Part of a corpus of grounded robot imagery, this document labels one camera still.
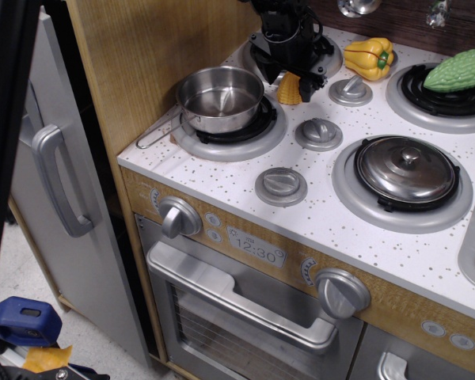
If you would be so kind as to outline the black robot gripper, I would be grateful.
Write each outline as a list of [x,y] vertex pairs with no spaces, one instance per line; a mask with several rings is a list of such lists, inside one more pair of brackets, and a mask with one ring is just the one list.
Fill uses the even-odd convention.
[[321,54],[333,48],[323,42],[323,27],[307,1],[252,1],[261,30],[250,39],[252,56],[267,83],[282,78],[287,71],[300,77],[298,90],[308,103],[325,86],[325,76],[311,67]]

